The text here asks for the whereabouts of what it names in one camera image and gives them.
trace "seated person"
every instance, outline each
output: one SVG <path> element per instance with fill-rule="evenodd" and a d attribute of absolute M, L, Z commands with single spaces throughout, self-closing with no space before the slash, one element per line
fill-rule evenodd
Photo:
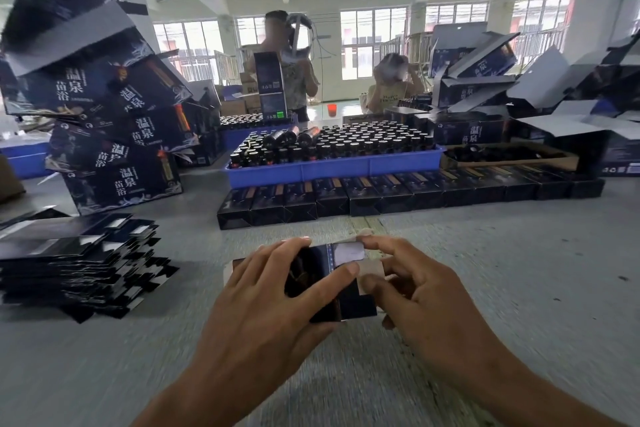
<path fill-rule="evenodd" d="M 289 14 L 284 10 L 272 10 L 265 15 L 264 32 L 266 36 L 258 52 L 275 51 L 280 58 L 280 51 L 293 44 L 294 29 L 286 24 L 288 17 Z M 309 59 L 298 61 L 295 64 L 283 63 L 281 59 L 280 63 L 287 108 L 298 115 L 299 122 L 308 122 L 307 95 L 316 96 L 318 93 L 318 81 L 314 67 Z M 244 63 L 244 70 L 255 73 L 253 56 Z"/>
<path fill-rule="evenodd" d="M 407 73 L 411 82 L 404 79 Z M 367 110 L 370 113 L 382 113 L 385 108 L 396 107 L 402 98 L 411 98 L 424 92 L 424 86 L 415 69 L 409 65 L 409 59 L 398 53 L 389 53 L 373 69 L 376 84 L 369 88 Z"/>

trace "blue crate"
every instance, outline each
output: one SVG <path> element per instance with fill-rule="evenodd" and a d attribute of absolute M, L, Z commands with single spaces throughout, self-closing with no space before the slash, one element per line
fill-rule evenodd
<path fill-rule="evenodd" d="M 223 130 L 222 141 L 224 142 L 225 149 L 235 150 L 237 147 L 249 136 L 252 131 L 260 133 L 261 131 L 268 131 L 269 133 L 274 130 L 280 130 L 281 128 L 289 128 L 291 124 L 265 126 L 265 127 L 253 127 L 253 128 L 236 128 L 235 130 Z"/>
<path fill-rule="evenodd" d="M 443 146 L 434 150 L 227 169 L 231 188 L 286 184 L 331 177 L 356 177 L 440 168 Z"/>
<path fill-rule="evenodd" d="M 0 150 L 18 179 L 43 177 L 53 173 L 44 167 L 45 157 L 49 153 L 48 142 L 3 147 Z"/>

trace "work surface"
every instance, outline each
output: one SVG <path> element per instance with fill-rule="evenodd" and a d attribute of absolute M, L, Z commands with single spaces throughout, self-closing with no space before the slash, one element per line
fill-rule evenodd
<path fill-rule="evenodd" d="M 60 178 L 27 187 L 28 197 L 5 204 L 0 219 L 31 203 L 74 210 Z M 184 187 L 182 196 L 130 208 L 157 220 L 157 252 L 180 271 L 126 318 L 78 325 L 58 312 L 0 310 L 2 427 L 128 425 L 187 365 L 225 263 L 285 237 L 335 241 L 363 222 L 220 232 L 224 176 L 194 169 Z M 453 267 L 535 372 L 640 425 L 638 210 L 640 179 L 610 179 L 600 199 L 485 204 L 371 223 Z M 380 320 L 343 324 L 246 425 L 491 425 L 432 379 Z"/>

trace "yellow t-shirt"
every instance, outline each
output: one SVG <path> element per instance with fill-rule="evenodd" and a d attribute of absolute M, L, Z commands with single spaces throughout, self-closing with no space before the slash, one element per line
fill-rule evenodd
<path fill-rule="evenodd" d="M 373 113 L 380 113 L 385 110 L 385 108 L 395 107 L 398 104 L 398 100 L 404 98 L 406 95 L 407 82 L 401 81 L 395 83 L 391 86 L 382 86 L 380 90 L 380 101 L 376 108 L 372 108 L 370 105 L 371 98 L 373 97 L 373 92 L 376 90 L 376 86 L 372 85 L 369 87 L 369 93 L 367 95 L 367 105 L 369 110 Z"/>

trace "person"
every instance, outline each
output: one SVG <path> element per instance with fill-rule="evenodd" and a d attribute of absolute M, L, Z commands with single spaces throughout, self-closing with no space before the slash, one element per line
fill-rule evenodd
<path fill-rule="evenodd" d="M 358 238 L 380 250 L 388 280 L 361 286 L 440 379 L 508 426 L 622 425 L 533 374 L 492 332 L 460 278 L 407 240 Z M 190 365 L 153 399 L 133 427 L 232 426 L 249 415 L 339 323 L 309 319 L 358 274 L 351 262 L 296 298 L 284 295 L 289 267 L 308 237 L 262 246 L 233 271 L 216 299 Z"/>
<path fill-rule="evenodd" d="M 406 75 L 410 82 L 404 81 Z M 376 84 L 369 87 L 367 93 L 367 110 L 382 113 L 385 108 L 395 107 L 401 98 L 411 98 L 424 92 L 424 86 L 416 73 L 415 67 L 409 65 L 409 59 L 398 53 L 389 53 L 373 69 Z"/>
<path fill-rule="evenodd" d="M 308 122 L 307 95 L 316 96 L 318 81 L 314 67 L 309 59 L 302 59 L 295 64 L 283 63 L 280 51 L 293 44 L 293 27 L 286 24 L 289 14 L 284 10 L 272 10 L 264 17 L 264 42 L 258 52 L 275 51 L 282 65 L 282 79 L 284 84 L 287 109 L 298 115 L 299 122 Z M 244 63 L 245 71 L 255 73 L 255 59 L 253 55 Z"/>

